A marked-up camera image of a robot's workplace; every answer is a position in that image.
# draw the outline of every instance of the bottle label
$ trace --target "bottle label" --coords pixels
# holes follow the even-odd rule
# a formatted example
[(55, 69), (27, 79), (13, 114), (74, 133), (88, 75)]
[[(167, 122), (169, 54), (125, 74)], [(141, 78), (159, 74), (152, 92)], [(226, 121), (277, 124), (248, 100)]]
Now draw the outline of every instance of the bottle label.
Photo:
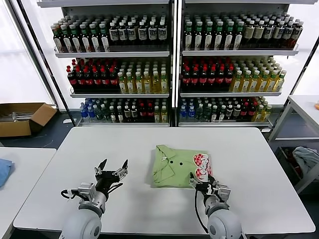
[(198, 78), (191, 78), (191, 79), (190, 79), (190, 82), (191, 82), (192, 84), (197, 84)]
[(207, 78), (199, 78), (199, 82), (205, 84), (207, 81)]
[(225, 83), (230, 84), (233, 78), (225, 78)]
[(79, 39), (76, 37), (73, 37), (72, 41), (73, 41), (76, 52), (81, 52), (81, 46), (80, 46)]
[(234, 50), (238, 50), (240, 46), (242, 35), (237, 35), (234, 42)]
[(263, 36), (263, 32), (264, 32), (264, 28), (263, 27), (256, 27), (253, 37), (255, 39), (260, 39)]
[(129, 89), (129, 94), (133, 94), (134, 93), (133, 83), (132, 82), (128, 82), (128, 89)]
[(263, 81), (263, 82), (260, 84), (260, 87), (259, 87), (258, 92), (264, 92), (264, 89), (265, 89), (266, 84), (267, 84), (267, 81)]
[(201, 43), (201, 35), (197, 35), (195, 37), (195, 47), (194, 47), (195, 51), (198, 51), (200, 49), (200, 43)]
[(121, 93), (125, 94), (126, 93), (125, 84), (124, 83), (120, 83), (119, 85), (120, 85)]
[(274, 88), (274, 86), (275, 86), (275, 83), (276, 83), (276, 81), (271, 81), (271, 82), (269, 82), (269, 84), (268, 84), (268, 86), (267, 86), (267, 89), (266, 89), (266, 92), (271, 92), (271, 91), (273, 91), (273, 88)]
[(215, 37), (215, 42), (214, 42), (214, 50), (215, 50), (215, 51), (216, 51), (216, 50), (219, 50), (221, 38), (222, 38), (221, 35), (217, 35), (217, 36)]
[(112, 41), (118, 41), (119, 40), (119, 33), (117, 29), (110, 29), (110, 39)]
[(224, 82), (224, 78), (222, 78), (222, 77), (217, 77), (217, 78), (216, 78), (216, 82), (219, 83), (219, 84), (221, 84), (221, 83)]
[(121, 41), (126, 41), (128, 39), (126, 29), (119, 29), (119, 36)]
[(53, 41), (54, 41), (54, 43), (56, 45), (56, 48), (57, 48), (58, 52), (60, 52), (60, 53), (63, 52), (63, 47), (62, 47), (60, 39), (55, 38), (55, 39), (53, 39)]
[(215, 82), (215, 78), (208, 78), (207, 82), (213, 84)]
[(210, 43), (211, 43), (211, 39), (212, 39), (212, 36), (211, 35), (207, 35), (205, 37), (205, 47), (204, 47), (204, 50), (209, 50), (210, 49)]
[(150, 94), (151, 93), (151, 88), (149, 83), (144, 82), (144, 88), (145, 88), (145, 94)]
[(189, 78), (183, 78), (183, 83), (184, 84), (189, 84)]
[(301, 31), (302, 31), (301, 28), (295, 28), (290, 38), (293, 40), (297, 40), (300, 36)]
[(167, 39), (167, 30), (166, 27), (159, 28), (159, 40), (166, 40)]
[(231, 44), (231, 39), (232, 39), (232, 38), (233, 38), (232, 35), (227, 35), (227, 36), (226, 36), (224, 50), (229, 50), (230, 44)]
[(263, 38), (264, 39), (271, 39), (273, 37), (273, 34), (274, 34), (274, 29), (275, 29), (274, 27), (265, 27)]
[(136, 40), (135, 28), (129, 28), (128, 29), (128, 35), (129, 35), (129, 40), (130, 41), (135, 41)]
[(82, 41), (83, 41), (83, 45), (84, 45), (85, 51), (86, 52), (90, 52), (91, 48), (90, 48), (90, 44), (89, 44), (89, 39), (87, 37), (83, 37)]
[(243, 83), (243, 88), (241, 89), (241, 92), (247, 92), (248, 85), (249, 85), (249, 81), (245, 81)]
[(253, 81), (250, 85), (249, 92), (255, 92), (256, 85), (257, 85), (257, 81)]
[(154, 115), (154, 118), (155, 118), (155, 123), (160, 122), (160, 115)]
[(216, 122), (216, 117), (217, 117), (217, 115), (211, 115), (211, 122), (212, 123)]
[(100, 44), (99, 44), (98, 38), (92, 37), (92, 42), (93, 42), (95, 52), (99, 52), (100, 51)]
[(158, 31), (156, 28), (149, 28), (149, 38), (150, 40), (157, 40)]
[(189, 51), (191, 46), (191, 35), (185, 37), (185, 51)]
[(146, 28), (139, 28), (139, 39), (140, 40), (147, 40), (148, 36), (147, 36), (147, 32), (146, 32)]
[(115, 123), (116, 122), (116, 117), (114, 115), (111, 115), (111, 120), (112, 120), (112, 123)]
[(66, 49), (68, 49), (68, 52), (72, 52), (72, 45), (71, 45), (70, 39), (64, 38), (63, 41), (65, 43)]
[(291, 35), (293, 33), (293, 30), (294, 29), (292, 27), (286, 27), (282, 38), (283, 39), (290, 39), (290, 37), (291, 37)]
[(254, 31), (255, 31), (255, 27), (245, 27), (244, 38), (246, 39), (253, 38)]
[(138, 94), (142, 94), (143, 93), (142, 83), (141, 82), (136, 82), (136, 87), (138, 89)]

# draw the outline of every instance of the bottle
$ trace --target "bottle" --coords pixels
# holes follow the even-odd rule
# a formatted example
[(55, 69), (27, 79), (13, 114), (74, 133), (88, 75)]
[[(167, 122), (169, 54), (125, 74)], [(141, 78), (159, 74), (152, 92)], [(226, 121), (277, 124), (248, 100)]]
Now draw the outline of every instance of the bottle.
[(221, 42), (222, 42), (222, 33), (221, 31), (223, 30), (223, 22), (218, 21), (217, 22), (217, 28), (216, 28), (216, 33), (214, 37), (214, 50), (219, 50)]
[(236, 76), (233, 78), (230, 84), (229, 92), (238, 92), (240, 81), (241, 81), (242, 71), (237, 71)]
[(74, 45), (73, 45), (71, 36), (68, 33), (67, 26), (61, 25), (61, 30), (62, 30), (62, 38), (65, 44), (65, 51), (71, 53), (73, 52)]
[(119, 30), (113, 22), (110, 23), (109, 33), (110, 33), (111, 45), (115, 45), (115, 46), (118, 45), (119, 44)]
[(233, 27), (234, 27), (234, 22), (229, 21), (227, 25), (227, 30), (225, 32), (225, 45), (224, 45), (224, 50), (230, 50), (232, 49), (232, 42), (233, 42)]
[(250, 77), (249, 85), (248, 85), (248, 92), (255, 92), (256, 91), (256, 86), (257, 86), (257, 83), (258, 83), (259, 73), (260, 73), (260, 71), (255, 70), (254, 74), (253, 74), (253, 77)]
[(265, 87), (265, 91), (266, 92), (272, 92), (273, 89), (274, 89), (274, 86), (275, 86), (275, 83), (277, 81), (277, 74), (278, 74), (278, 71), (273, 71), (271, 73), (271, 76), (270, 78), (268, 78), (268, 82), (266, 84), (266, 87)]
[(212, 34), (211, 34), (212, 26), (213, 26), (213, 22), (212, 21), (208, 21), (206, 23), (206, 31), (205, 31), (205, 34), (204, 34), (205, 41), (203, 42), (204, 43), (204, 50), (209, 50), (210, 49), (211, 40), (212, 40)]
[(241, 112), (240, 112), (240, 118), (242, 120), (245, 120), (246, 117), (247, 117), (247, 112), (248, 112), (248, 102), (245, 102), (242, 109), (241, 109)]
[(120, 22), (120, 28), (118, 32), (121, 45), (126, 45), (128, 42), (128, 32), (123, 22)]
[(124, 76), (122, 72), (118, 73), (118, 77), (119, 77), (119, 86), (121, 89), (121, 93), (122, 94), (127, 94), (128, 93), (128, 86), (127, 83), (124, 80)]
[(233, 50), (238, 50), (240, 47), (241, 39), (243, 37), (243, 28), (244, 28), (244, 22), (243, 21), (238, 22), (237, 31), (236, 31), (236, 34), (234, 35), (235, 40), (234, 40)]
[(248, 85), (250, 83), (250, 74), (251, 74), (250, 70), (247, 70), (245, 72), (244, 77), (240, 81), (240, 85), (239, 85), (239, 89), (238, 89), (239, 92), (247, 92)]
[(196, 31), (194, 34), (194, 50), (199, 51), (201, 47), (201, 28), (202, 28), (203, 22), (198, 21), (196, 23)]
[(264, 92), (266, 84), (268, 82), (269, 71), (265, 70), (262, 76), (259, 76), (258, 82), (256, 85), (256, 92)]
[(244, 32), (244, 39), (243, 39), (243, 43), (242, 43), (241, 48), (250, 48), (251, 47), (251, 42), (252, 42), (252, 38), (254, 35), (254, 31), (255, 31), (254, 24), (255, 24), (255, 21), (249, 21), (249, 23), (246, 25), (245, 32)]
[(161, 122), (162, 123), (167, 123), (167, 110), (166, 106), (161, 107)]
[(225, 114), (227, 120), (230, 120), (232, 113), (233, 113), (233, 106), (228, 105), (226, 108), (226, 114)]
[(152, 92), (154, 94), (160, 94), (161, 93), (161, 85), (160, 85), (160, 78), (159, 78), (158, 71), (153, 71)]
[(144, 72), (144, 91), (145, 94), (151, 93), (151, 77), (147, 71)]
[(240, 112), (241, 112), (240, 105), (237, 105), (234, 108), (234, 112), (233, 112), (233, 119), (234, 120), (239, 118)]
[(268, 120), (269, 118), (269, 115), (270, 115), (270, 112), (271, 112), (271, 109), (272, 109), (272, 105), (267, 105), (267, 108), (266, 110), (264, 110), (262, 112), (262, 115), (261, 115), (261, 118), (260, 118), (260, 121), (261, 122), (265, 122)]
[(186, 23), (186, 32), (185, 32), (185, 36), (184, 36), (185, 51), (190, 51), (190, 49), (191, 49), (192, 37), (193, 37), (193, 33), (191, 31), (191, 25), (192, 25), (191, 21), (188, 21)]
[(226, 106), (225, 106), (225, 105), (222, 105), (222, 106), (220, 107), (220, 111), (219, 111), (219, 119), (218, 119), (219, 122), (222, 122), (222, 121), (224, 120), (224, 118), (225, 118), (225, 111), (226, 111)]

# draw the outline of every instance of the juice bottle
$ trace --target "juice bottle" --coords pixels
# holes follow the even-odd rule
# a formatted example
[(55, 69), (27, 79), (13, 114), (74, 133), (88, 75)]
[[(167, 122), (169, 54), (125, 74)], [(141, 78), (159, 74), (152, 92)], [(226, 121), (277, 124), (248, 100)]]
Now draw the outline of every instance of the juice bottle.
[(256, 92), (264, 92), (267, 84), (269, 71), (265, 70), (263, 76), (259, 76), (258, 82), (256, 85)]
[(244, 77), (240, 81), (239, 92), (247, 92), (251, 71), (246, 71)]
[(273, 92), (279, 92), (280, 91), (283, 83), (285, 82), (284, 77), (285, 77), (286, 73), (287, 73), (286, 71), (281, 71), (281, 73), (279, 75), (279, 78), (277, 79), (276, 84), (275, 84), (275, 86), (273, 88)]
[(161, 93), (161, 85), (160, 85), (160, 78), (158, 71), (153, 72), (153, 78), (152, 78), (152, 92), (154, 94), (160, 94)]
[(237, 71), (236, 76), (233, 77), (233, 80), (232, 80), (232, 82), (230, 84), (229, 92), (238, 92), (241, 75), (242, 75), (242, 72), (241, 71)]
[(268, 78), (268, 83), (265, 87), (266, 92), (272, 92), (276, 83), (278, 71), (272, 71), (271, 76)]
[(249, 79), (248, 92), (255, 92), (260, 71), (255, 70), (253, 77)]

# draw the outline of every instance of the yellow bottle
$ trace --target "yellow bottle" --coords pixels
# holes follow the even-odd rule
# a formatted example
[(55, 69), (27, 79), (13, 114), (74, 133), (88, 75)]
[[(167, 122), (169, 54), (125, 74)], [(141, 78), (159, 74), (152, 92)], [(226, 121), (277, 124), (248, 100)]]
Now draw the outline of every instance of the yellow bottle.
[(279, 92), (281, 87), (283, 86), (283, 83), (285, 82), (285, 75), (286, 75), (286, 71), (281, 71), (280, 73), (280, 76), (279, 76), (279, 79), (277, 80), (275, 86), (274, 86), (274, 89), (273, 89), (273, 92)]
[(232, 82), (230, 84), (229, 92), (238, 92), (238, 88), (239, 88), (240, 80), (241, 80), (241, 75), (242, 75), (242, 72), (241, 71), (237, 71), (236, 76), (233, 77), (233, 80), (232, 80)]
[(251, 77), (249, 79), (248, 92), (255, 92), (256, 91), (256, 85), (258, 82), (259, 74), (260, 74), (260, 71), (255, 70), (253, 77)]
[(162, 94), (168, 93), (166, 71), (160, 72), (160, 84), (161, 84), (161, 93)]
[(260, 119), (261, 122), (265, 122), (268, 120), (271, 108), (272, 108), (272, 105), (267, 105), (266, 110), (262, 112), (261, 119)]
[(239, 92), (247, 92), (251, 71), (246, 71), (244, 77), (240, 81)]
[(136, 88), (137, 88), (137, 93), (138, 94), (143, 94), (143, 81), (141, 78), (141, 72), (137, 71), (136, 73)]
[(256, 92), (264, 92), (265, 91), (268, 75), (269, 75), (269, 71), (266, 70), (266, 71), (264, 71), (263, 76), (259, 76), (258, 82), (256, 85)]
[(158, 71), (153, 72), (153, 79), (152, 79), (152, 90), (154, 94), (161, 93), (161, 85), (160, 85), (160, 78)]
[(148, 71), (144, 71), (144, 91), (145, 94), (151, 94), (152, 81)]

